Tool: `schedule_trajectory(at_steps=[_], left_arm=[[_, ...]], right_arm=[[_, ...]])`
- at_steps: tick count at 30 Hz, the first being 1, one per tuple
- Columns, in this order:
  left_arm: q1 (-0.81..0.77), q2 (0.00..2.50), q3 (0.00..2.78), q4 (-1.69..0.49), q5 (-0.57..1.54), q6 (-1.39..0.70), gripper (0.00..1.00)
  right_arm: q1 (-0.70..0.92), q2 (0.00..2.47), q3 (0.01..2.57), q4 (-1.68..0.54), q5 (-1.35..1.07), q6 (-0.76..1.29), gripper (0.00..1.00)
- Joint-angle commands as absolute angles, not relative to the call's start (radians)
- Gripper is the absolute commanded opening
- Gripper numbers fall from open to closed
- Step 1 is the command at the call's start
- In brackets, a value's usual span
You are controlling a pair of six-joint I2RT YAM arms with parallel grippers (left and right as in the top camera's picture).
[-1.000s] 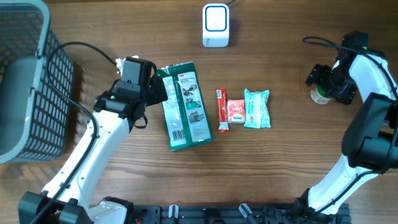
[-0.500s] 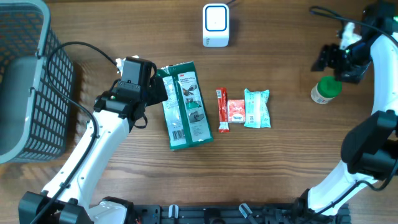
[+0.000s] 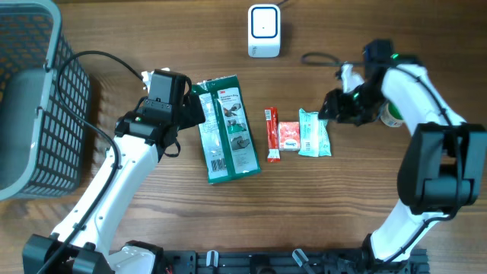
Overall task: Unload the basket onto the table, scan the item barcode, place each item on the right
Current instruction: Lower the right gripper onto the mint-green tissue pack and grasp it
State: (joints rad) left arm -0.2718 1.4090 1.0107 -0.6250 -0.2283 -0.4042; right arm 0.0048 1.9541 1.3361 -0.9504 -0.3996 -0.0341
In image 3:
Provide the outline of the green lid jar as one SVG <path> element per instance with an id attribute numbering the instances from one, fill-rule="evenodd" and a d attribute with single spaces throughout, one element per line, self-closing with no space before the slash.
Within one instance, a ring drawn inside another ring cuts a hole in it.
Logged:
<path id="1" fill-rule="evenodd" d="M 392 102 L 388 102 L 380 116 L 380 120 L 389 127 L 397 128 L 404 124 L 404 120 L 400 112 Z"/>

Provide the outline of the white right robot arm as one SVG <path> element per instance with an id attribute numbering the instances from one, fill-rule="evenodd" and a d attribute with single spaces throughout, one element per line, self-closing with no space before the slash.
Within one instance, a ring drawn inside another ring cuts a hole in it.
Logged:
<path id="1" fill-rule="evenodd" d="M 418 57 L 395 53 L 391 40 L 373 40 L 362 54 L 364 76 L 354 72 L 355 63 L 326 55 L 325 66 L 338 68 L 342 86 L 326 95 L 318 117 L 361 126 L 392 104 L 409 130 L 396 180 L 399 200 L 355 253 L 361 271 L 394 271 L 405 268 L 414 246 L 434 225 L 454 219 L 477 200 L 486 130 L 455 113 Z"/>

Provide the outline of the green white packaged item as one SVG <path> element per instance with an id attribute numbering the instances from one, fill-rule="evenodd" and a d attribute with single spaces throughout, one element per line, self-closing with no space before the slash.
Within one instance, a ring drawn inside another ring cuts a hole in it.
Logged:
<path id="1" fill-rule="evenodd" d="M 261 169 L 237 76 L 201 81 L 192 86 L 205 122 L 199 124 L 208 182 L 224 183 Z"/>

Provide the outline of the orange small snack box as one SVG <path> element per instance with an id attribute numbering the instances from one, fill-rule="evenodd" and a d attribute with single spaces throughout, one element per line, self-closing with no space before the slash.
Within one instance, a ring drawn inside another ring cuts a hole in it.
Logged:
<path id="1" fill-rule="evenodd" d="M 279 122 L 278 131 L 280 151 L 298 151 L 301 148 L 299 122 Z"/>

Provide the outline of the red snack stick pack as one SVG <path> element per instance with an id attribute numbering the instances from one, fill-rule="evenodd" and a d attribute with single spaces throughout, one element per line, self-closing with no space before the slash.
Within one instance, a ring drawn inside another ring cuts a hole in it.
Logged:
<path id="1" fill-rule="evenodd" d="M 269 107 L 265 110 L 266 116 L 266 130 L 269 153 L 267 155 L 267 161 L 280 162 L 279 152 L 279 137 L 278 137 L 278 114 L 275 107 Z"/>

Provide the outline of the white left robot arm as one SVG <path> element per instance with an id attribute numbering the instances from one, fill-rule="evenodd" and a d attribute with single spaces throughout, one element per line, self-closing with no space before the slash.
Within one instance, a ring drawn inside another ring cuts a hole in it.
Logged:
<path id="1" fill-rule="evenodd" d="M 48 237 L 32 235 L 24 246 L 26 273 L 164 273 L 163 248 L 129 241 L 110 247 L 133 196 L 156 168 L 177 133 L 204 123 L 189 77 L 156 69 L 143 72 L 148 89 L 134 110 L 117 121 L 101 168 L 73 210 Z"/>

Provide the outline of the teal tissue pack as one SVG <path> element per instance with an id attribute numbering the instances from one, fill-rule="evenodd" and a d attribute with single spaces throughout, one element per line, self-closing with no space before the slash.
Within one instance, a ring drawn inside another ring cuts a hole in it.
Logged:
<path id="1" fill-rule="evenodd" d="M 299 110 L 301 148 L 298 154 L 306 157 L 331 156 L 331 144 L 326 127 L 327 119 L 319 119 L 318 112 Z"/>

